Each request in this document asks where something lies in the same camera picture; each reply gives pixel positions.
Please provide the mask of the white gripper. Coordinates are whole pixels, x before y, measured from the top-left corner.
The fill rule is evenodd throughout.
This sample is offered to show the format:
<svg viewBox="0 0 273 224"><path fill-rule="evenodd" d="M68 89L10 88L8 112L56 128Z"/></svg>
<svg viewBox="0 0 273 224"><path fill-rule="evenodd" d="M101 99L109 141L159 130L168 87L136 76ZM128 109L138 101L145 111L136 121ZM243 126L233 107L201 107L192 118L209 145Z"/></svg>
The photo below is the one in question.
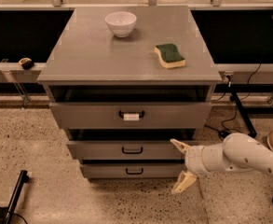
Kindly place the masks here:
<svg viewBox="0 0 273 224"><path fill-rule="evenodd" d="M211 146L189 146L188 144L171 139L171 143L185 154L185 166L188 171L182 171L177 182L171 189L172 194L179 194L193 185L198 176L224 169L224 155L221 144Z"/></svg>

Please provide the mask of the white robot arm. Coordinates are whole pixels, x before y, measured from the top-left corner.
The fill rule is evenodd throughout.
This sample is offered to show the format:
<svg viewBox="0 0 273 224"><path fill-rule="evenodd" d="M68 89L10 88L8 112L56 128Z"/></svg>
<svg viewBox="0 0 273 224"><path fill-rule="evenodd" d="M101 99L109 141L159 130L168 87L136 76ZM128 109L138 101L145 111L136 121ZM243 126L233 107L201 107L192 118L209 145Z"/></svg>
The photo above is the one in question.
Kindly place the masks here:
<svg viewBox="0 0 273 224"><path fill-rule="evenodd" d="M171 139L184 154L186 170L182 171L171 193L189 188L199 177L214 172L246 173L258 171L273 177L273 151L244 133L232 133L221 143L209 146L189 146Z"/></svg>

